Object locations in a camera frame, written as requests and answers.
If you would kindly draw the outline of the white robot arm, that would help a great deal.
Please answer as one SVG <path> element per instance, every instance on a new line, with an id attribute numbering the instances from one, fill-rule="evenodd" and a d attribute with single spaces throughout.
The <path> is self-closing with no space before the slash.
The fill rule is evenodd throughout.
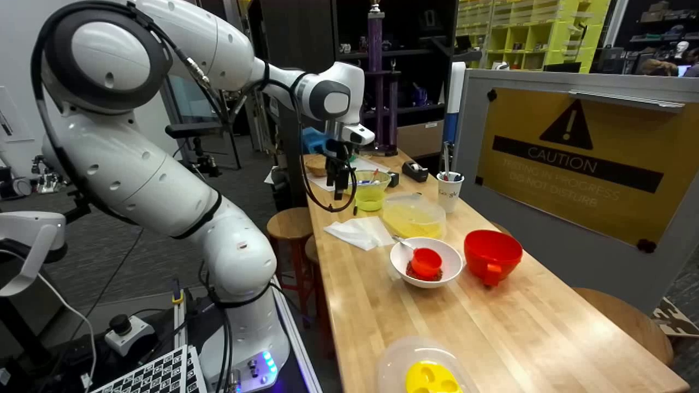
<path id="1" fill-rule="evenodd" d="M 365 73 L 344 62 L 319 74 L 277 67 L 260 59 L 233 25 L 187 0 L 64 4 L 42 25 L 30 55 L 37 107 L 61 114 L 45 127 L 58 173 L 99 210 L 198 249 L 222 316 L 200 346 L 204 383 L 262 391 L 274 384 L 291 357 L 270 290 L 274 252 L 233 201 L 150 142 L 132 121 L 176 62 L 204 87 L 260 90 L 320 121 L 350 147 L 373 139 L 360 121 Z"/>

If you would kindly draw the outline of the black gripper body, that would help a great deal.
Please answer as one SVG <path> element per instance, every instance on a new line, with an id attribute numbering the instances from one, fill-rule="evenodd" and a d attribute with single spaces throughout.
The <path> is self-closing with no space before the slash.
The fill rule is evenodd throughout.
<path id="1" fill-rule="evenodd" d="M 325 173 L 331 184 L 341 181 L 350 171 L 352 145 L 328 139 L 325 142 Z"/>

